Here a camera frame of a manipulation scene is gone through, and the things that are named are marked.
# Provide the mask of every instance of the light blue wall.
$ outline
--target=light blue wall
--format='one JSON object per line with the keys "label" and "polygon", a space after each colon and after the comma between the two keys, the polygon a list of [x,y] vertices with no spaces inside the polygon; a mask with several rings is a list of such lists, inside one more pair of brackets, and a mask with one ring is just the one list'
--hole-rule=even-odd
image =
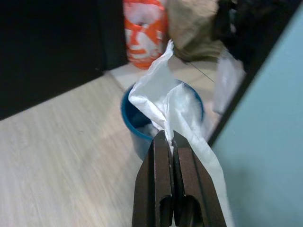
{"label": "light blue wall", "polygon": [[237,226],[303,227],[303,7],[216,141]]}

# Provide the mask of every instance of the white plastic bag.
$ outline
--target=white plastic bag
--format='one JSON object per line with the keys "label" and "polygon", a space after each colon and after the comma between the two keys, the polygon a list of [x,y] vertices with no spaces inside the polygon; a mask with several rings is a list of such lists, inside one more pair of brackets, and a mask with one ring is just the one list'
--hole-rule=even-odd
{"label": "white plastic bag", "polygon": [[173,42],[169,41],[166,52],[152,63],[146,75],[134,85],[129,101],[150,118],[154,126],[159,130],[164,129],[170,145],[174,130],[188,140],[213,180],[226,225],[233,227],[222,168],[203,138],[201,106],[193,92],[173,78],[168,68],[172,55]]}
{"label": "white plastic bag", "polygon": [[227,51],[221,54],[214,87],[213,111],[223,114],[245,75],[243,64]]}

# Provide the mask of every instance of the wooden floor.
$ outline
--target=wooden floor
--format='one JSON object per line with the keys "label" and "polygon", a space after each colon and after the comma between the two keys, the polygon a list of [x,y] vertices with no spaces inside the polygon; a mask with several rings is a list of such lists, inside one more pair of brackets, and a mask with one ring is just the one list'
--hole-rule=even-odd
{"label": "wooden floor", "polygon": [[109,75],[0,122],[1,227],[130,227],[141,160]]}

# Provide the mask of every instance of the blue bucket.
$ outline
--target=blue bucket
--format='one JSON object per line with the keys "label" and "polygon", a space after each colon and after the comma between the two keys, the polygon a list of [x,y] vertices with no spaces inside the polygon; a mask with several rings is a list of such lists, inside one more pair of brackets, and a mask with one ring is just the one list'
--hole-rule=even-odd
{"label": "blue bucket", "polygon": [[[204,109],[203,109],[203,103],[198,95],[198,93],[188,84],[184,83],[185,87],[191,89],[193,93],[195,94],[195,97],[201,104],[201,120],[203,119]],[[145,155],[148,152],[148,149],[152,142],[152,137],[143,134],[137,128],[144,127],[145,125],[151,123],[150,119],[147,118],[140,110],[138,110],[133,104],[131,104],[128,101],[128,95],[130,91],[132,90],[133,86],[131,86],[124,94],[122,103],[121,103],[121,113],[124,120],[124,123],[128,127],[128,129],[131,131],[132,140],[134,143],[134,148],[138,156],[141,160],[144,160]]]}

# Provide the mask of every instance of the light wood floor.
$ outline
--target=light wood floor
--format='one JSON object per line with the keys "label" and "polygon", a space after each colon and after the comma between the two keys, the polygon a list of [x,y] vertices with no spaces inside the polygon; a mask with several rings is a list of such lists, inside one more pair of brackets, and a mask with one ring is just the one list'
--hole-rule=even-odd
{"label": "light wood floor", "polygon": [[0,227],[130,227],[141,160],[108,74],[0,122]]}

